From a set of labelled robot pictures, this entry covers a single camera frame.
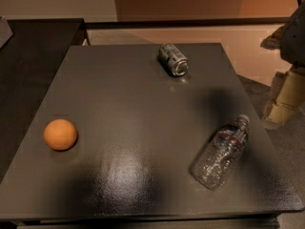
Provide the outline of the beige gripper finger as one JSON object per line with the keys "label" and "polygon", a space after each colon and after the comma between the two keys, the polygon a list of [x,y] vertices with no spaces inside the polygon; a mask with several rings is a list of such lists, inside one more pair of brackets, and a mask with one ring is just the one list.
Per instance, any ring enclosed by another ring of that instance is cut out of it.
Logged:
{"label": "beige gripper finger", "polygon": [[305,101],[305,68],[293,65],[285,73],[276,73],[262,116],[267,130],[283,126]]}
{"label": "beige gripper finger", "polygon": [[279,50],[281,48],[283,30],[283,26],[279,27],[271,35],[262,40],[260,47],[267,50]]}

